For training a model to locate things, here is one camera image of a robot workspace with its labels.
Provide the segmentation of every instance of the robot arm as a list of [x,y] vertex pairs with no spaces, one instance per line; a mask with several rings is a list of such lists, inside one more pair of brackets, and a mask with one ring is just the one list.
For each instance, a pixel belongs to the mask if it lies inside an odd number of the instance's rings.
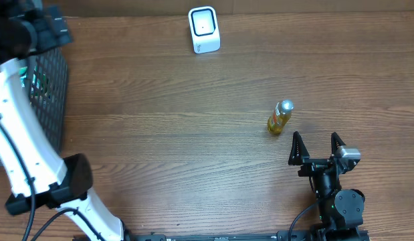
[[[11,20],[0,12],[0,158],[12,190],[6,208],[12,215],[29,212],[32,200],[35,208],[42,205],[57,211],[71,208],[77,211],[65,214],[89,239],[121,241],[125,234],[123,224],[96,195],[87,159],[81,154],[64,160],[57,155],[21,87],[17,58],[46,52],[70,40],[68,31],[63,31],[67,30],[66,24],[57,9],[50,12],[53,15],[50,25],[42,23],[45,17],[37,9],[18,14],[22,19],[8,16]],[[2,28],[4,25],[15,28]],[[10,35],[20,35],[17,38],[20,42],[4,45]],[[26,174],[33,180],[34,193]]]
[[[339,175],[352,171],[360,160],[360,151],[347,147],[337,133],[332,133],[332,154],[327,159],[310,158],[302,137],[297,131],[293,134],[288,165],[300,166],[299,177],[312,178],[312,191],[317,199],[300,216],[317,205],[320,210],[322,223],[311,227],[311,240],[369,239],[366,231],[358,230],[358,226],[363,224],[364,194],[356,189],[342,190],[339,182]],[[298,218],[290,226],[289,233]]]

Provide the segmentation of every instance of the white device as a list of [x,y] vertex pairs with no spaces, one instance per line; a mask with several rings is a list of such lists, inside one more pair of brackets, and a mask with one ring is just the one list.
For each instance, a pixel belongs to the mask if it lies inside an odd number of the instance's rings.
[[213,52],[220,48],[220,32],[214,8],[196,7],[189,12],[193,50],[196,54]]

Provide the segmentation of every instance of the bottle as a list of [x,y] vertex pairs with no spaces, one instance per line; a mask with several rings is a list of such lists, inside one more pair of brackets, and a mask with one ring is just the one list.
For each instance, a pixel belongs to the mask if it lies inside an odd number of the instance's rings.
[[268,130],[272,134],[279,135],[284,128],[284,125],[288,122],[292,116],[292,110],[294,108],[291,100],[283,100],[277,103],[274,113],[268,120]]

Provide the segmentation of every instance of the cable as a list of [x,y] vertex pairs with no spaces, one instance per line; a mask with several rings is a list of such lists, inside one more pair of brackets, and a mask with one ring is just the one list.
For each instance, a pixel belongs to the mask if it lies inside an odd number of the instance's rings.
[[299,220],[299,218],[302,217],[307,211],[317,206],[319,203],[320,203],[320,200],[318,200],[314,204],[311,204],[311,206],[307,207],[305,210],[301,211],[299,215],[296,216],[296,218],[292,222],[292,225],[290,225],[290,229],[288,230],[288,241],[292,241],[292,231],[293,231],[294,226],[296,225],[296,222]]
[[312,185],[312,177],[311,176],[309,176],[309,184],[311,185],[312,192],[315,193],[315,191],[314,191],[314,185]]
[[[327,198],[329,198],[333,194],[334,190],[336,189],[338,180],[339,180],[338,159],[336,159],[334,161],[334,165],[336,166],[336,182],[334,183],[333,189],[331,189],[330,192],[324,198],[319,199],[317,202],[311,204],[311,206],[305,208],[305,210],[301,211],[300,214],[296,216],[296,218],[292,222],[292,225],[290,225],[290,229],[288,230],[288,241],[292,241],[293,228],[296,225],[296,222],[299,220],[299,218],[302,217],[307,211],[311,210],[312,208],[314,208],[315,206],[317,206],[320,202],[326,200]],[[312,185],[312,179],[311,179],[311,177],[309,177],[309,183],[311,185],[312,191],[314,191],[314,187]]]
[[31,231],[31,227],[33,226],[33,221],[34,221],[34,213],[35,213],[35,188],[34,188],[34,178],[32,179],[27,167],[25,166],[25,163],[22,160],[21,157],[21,153],[19,153],[15,143],[12,141],[12,138],[9,136],[9,133],[5,130],[5,128],[1,125],[0,123],[0,131],[3,133],[3,135],[6,137],[7,142],[9,142],[9,144],[11,145],[13,152],[15,153],[15,155],[17,156],[19,165],[22,168],[22,171],[24,172],[25,178],[26,178],[26,182],[28,182],[28,185],[30,186],[30,192],[31,192],[31,211],[30,211],[30,217],[28,219],[28,223],[27,223],[27,227],[25,229],[25,233],[24,236],[22,238],[23,241],[27,241],[28,240],[28,236],[30,234]]
[[98,240],[101,241],[106,241],[105,239],[103,239],[103,237],[101,237],[101,234],[99,234],[94,227],[91,225],[91,223],[89,222],[88,219],[86,219],[86,217],[79,212],[79,210],[74,209],[74,208],[65,208],[61,211],[59,211],[57,214],[55,214],[54,216],[52,216],[52,218],[50,218],[40,229],[39,231],[37,231],[37,233],[34,235],[33,239],[31,239],[31,241],[36,240],[37,238],[39,238],[40,234],[45,231],[45,229],[58,217],[60,217],[62,214],[66,213],[66,212],[73,212],[74,215],[79,215],[79,217],[86,223],[87,227],[89,229],[91,229],[91,231],[95,234],[95,236],[97,237]]

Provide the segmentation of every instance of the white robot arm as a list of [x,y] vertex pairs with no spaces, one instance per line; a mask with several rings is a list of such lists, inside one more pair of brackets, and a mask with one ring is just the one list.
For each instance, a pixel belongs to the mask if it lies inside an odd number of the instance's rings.
[[[122,222],[108,211],[93,187],[86,190],[80,197],[72,197],[72,195],[81,192],[79,189],[74,189],[75,183],[72,182],[84,181],[88,186],[92,185],[89,164],[83,155],[70,157],[68,163],[74,162],[74,164],[83,165],[84,170],[81,172],[82,168],[68,168],[66,162],[56,154],[46,139],[29,105],[28,98],[22,91],[18,73],[19,63],[16,59],[0,65],[0,158],[9,177],[14,197],[8,200],[8,210],[12,214],[29,211],[26,207],[28,207],[30,197],[33,194],[18,157],[1,128],[7,132],[15,148],[19,151],[23,163],[33,179],[35,196],[38,199],[52,198],[52,200],[41,202],[46,202],[45,204],[49,207],[57,206],[57,211],[66,208],[77,209],[100,233],[99,236],[93,233],[79,215],[75,215],[73,212],[66,212],[66,215],[91,240],[124,240]],[[84,175],[87,180],[81,180],[75,175]],[[59,204],[61,200],[72,198],[73,200]],[[37,205],[43,204],[38,200],[36,202]]]
[[[8,2],[18,7],[18,1]],[[4,15],[0,12],[0,159],[12,190],[6,203],[8,212],[17,215],[31,211],[23,240],[28,239],[35,209],[42,205],[67,215],[91,240],[125,240],[128,231],[92,187],[92,172],[85,156],[78,154],[61,159],[57,155],[21,87],[17,58],[70,42],[67,29],[57,29],[66,24],[62,17],[52,16],[56,22],[51,29],[45,29],[44,25],[36,29],[35,24],[46,19],[37,10],[27,14],[26,19],[23,15],[18,15],[23,19]],[[33,16],[39,19],[32,25]],[[12,48],[12,44],[26,48]]]

